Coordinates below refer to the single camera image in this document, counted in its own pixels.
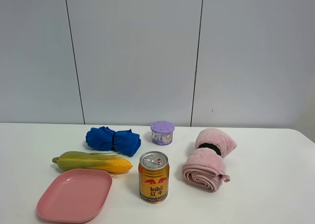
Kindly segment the gold Red Bull can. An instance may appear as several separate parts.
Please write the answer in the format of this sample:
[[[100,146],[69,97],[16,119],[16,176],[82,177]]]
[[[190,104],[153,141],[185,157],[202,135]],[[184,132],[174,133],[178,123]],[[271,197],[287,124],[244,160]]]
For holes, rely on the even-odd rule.
[[[152,204],[164,201],[168,196],[169,162],[166,154],[159,151],[144,153],[139,160],[139,194]]]

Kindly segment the yellow toy corn cob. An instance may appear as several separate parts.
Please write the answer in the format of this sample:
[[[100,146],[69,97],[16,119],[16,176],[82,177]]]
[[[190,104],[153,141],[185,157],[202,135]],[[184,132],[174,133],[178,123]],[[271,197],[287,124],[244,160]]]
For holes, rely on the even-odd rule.
[[[120,154],[109,153],[86,153],[78,151],[65,152],[59,157],[52,159],[52,163],[62,171],[73,169],[94,169],[106,171],[114,176],[128,173],[132,163],[121,157]]]

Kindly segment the blue bundled cloth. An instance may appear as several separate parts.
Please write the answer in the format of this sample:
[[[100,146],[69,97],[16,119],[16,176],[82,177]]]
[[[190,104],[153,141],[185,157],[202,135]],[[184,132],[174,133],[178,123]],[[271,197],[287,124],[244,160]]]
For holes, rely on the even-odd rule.
[[[139,134],[130,129],[114,131],[109,127],[100,127],[87,132],[86,143],[96,151],[113,151],[133,157],[141,146],[141,139]]]

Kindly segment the purple air freshener jar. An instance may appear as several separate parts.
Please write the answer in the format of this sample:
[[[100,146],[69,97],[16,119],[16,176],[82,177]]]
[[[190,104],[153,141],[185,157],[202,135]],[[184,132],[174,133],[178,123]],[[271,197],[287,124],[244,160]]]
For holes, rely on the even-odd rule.
[[[150,126],[152,142],[157,145],[169,145],[173,141],[175,126],[169,121],[156,121]]]

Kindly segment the pink plastic plate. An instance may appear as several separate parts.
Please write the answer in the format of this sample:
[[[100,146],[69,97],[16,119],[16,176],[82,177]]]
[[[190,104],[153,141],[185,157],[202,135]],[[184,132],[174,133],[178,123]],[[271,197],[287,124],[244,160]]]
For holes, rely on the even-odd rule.
[[[50,222],[85,223],[102,210],[112,177],[102,170],[73,169],[60,174],[37,203],[37,215]]]

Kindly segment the pink rolled towel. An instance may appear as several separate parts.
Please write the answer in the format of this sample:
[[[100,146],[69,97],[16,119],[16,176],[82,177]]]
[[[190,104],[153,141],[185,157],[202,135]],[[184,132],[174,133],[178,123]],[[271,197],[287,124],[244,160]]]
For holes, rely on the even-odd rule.
[[[195,141],[195,150],[182,166],[184,179],[211,192],[217,191],[223,183],[230,181],[223,158],[236,147],[237,143],[222,130],[202,130]]]

